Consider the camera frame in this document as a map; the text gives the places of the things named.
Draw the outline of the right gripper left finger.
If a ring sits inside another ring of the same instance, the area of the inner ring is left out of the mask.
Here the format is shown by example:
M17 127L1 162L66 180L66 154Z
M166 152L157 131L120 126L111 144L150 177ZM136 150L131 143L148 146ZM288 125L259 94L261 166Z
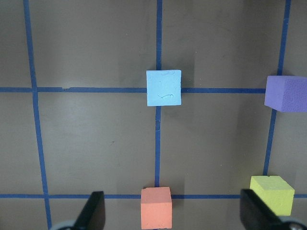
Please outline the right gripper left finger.
M103 230L106 223L105 198L103 191L92 192L76 219L75 230Z

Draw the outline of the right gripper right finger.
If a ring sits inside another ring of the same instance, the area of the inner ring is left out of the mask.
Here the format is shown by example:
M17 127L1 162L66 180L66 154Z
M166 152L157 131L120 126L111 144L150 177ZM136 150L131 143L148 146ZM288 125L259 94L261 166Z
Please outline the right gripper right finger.
M282 221L251 189L240 192L240 220L246 230L282 230Z

